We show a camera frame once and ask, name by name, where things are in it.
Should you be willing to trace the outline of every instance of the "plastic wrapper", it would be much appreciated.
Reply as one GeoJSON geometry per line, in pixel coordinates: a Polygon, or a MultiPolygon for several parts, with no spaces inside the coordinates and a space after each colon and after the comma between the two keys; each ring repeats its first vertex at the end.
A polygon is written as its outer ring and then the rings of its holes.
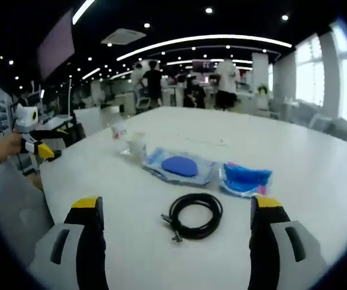
{"type": "Polygon", "coordinates": [[[234,163],[223,163],[219,167],[220,189],[242,198],[267,195],[271,176],[271,170],[254,170],[234,163]]]}

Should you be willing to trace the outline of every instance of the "screen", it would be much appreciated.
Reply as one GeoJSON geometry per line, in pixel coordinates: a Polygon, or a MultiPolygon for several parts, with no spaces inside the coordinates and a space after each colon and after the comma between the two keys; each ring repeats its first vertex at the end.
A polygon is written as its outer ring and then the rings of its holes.
{"type": "Polygon", "coordinates": [[[192,66],[195,73],[213,73],[215,70],[211,61],[207,59],[194,59],[192,60],[192,66]]]}
{"type": "Polygon", "coordinates": [[[74,54],[71,18],[70,10],[58,21],[37,49],[42,80],[45,80],[58,66],[74,54]]]}

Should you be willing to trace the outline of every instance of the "coiled black cable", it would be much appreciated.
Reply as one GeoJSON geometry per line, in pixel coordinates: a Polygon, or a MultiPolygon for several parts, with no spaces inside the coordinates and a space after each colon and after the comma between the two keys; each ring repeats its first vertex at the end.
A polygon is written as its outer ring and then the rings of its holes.
{"type": "Polygon", "coordinates": [[[172,239],[176,242],[181,242],[182,237],[194,240],[200,240],[208,237],[219,226],[222,215],[223,207],[217,198],[207,193],[190,193],[188,195],[181,196],[172,203],[169,209],[169,216],[162,214],[161,217],[171,225],[175,233],[175,236],[172,239]],[[183,208],[193,204],[202,205],[212,212],[211,220],[198,228],[188,228],[179,220],[180,211],[182,211],[183,208]]]}

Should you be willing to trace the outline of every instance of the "clear plastic bottle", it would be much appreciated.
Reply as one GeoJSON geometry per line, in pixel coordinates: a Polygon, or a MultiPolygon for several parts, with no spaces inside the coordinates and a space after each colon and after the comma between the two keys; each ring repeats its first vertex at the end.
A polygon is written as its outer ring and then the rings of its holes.
{"type": "Polygon", "coordinates": [[[130,150],[126,141],[127,131],[125,122],[119,113],[119,107],[111,107],[109,111],[109,126],[112,128],[115,149],[120,154],[128,155],[130,150]]]}

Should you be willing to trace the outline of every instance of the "air vent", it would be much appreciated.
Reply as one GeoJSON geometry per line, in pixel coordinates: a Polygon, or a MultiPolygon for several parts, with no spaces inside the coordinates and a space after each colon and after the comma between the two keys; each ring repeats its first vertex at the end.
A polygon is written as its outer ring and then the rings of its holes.
{"type": "Polygon", "coordinates": [[[102,44],[117,44],[127,45],[133,41],[145,37],[146,34],[138,31],[133,31],[125,28],[120,28],[114,31],[111,35],[101,41],[102,44]]]}

